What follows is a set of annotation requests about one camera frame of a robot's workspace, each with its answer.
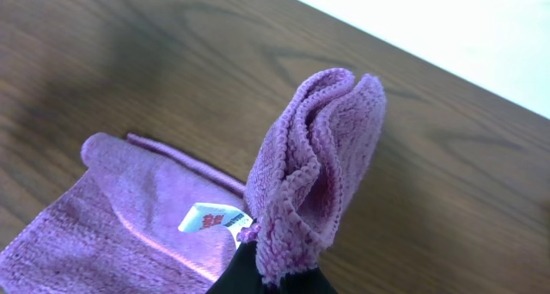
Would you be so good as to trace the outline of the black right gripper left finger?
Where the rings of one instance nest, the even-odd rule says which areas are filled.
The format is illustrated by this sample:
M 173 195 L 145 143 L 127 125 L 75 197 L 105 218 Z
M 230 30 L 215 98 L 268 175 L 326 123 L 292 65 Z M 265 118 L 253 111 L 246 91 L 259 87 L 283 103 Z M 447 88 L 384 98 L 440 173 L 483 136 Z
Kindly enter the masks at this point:
M 221 277 L 206 294 L 264 294 L 255 263 L 256 242 L 243 243 Z

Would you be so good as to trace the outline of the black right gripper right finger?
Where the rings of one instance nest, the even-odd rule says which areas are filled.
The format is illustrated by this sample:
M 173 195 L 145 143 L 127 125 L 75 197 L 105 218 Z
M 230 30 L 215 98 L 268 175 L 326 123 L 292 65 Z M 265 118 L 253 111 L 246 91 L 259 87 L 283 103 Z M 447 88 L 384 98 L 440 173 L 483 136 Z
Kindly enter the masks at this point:
M 287 274 L 280 281 L 281 294 L 338 294 L 319 267 Z

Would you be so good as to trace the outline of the purple microfiber cloth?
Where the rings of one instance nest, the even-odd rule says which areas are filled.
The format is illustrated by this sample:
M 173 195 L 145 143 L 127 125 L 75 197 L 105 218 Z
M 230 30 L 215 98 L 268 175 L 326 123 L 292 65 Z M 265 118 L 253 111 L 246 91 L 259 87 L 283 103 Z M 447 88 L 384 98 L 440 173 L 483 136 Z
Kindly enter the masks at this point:
M 224 227 L 180 232 L 195 203 L 232 205 L 253 224 L 265 293 L 319 267 L 381 135 L 379 79 L 342 68 L 303 82 L 270 127 L 246 181 L 134 134 L 97 133 L 82 178 L 1 253 L 8 293 L 206 293 L 238 248 Z

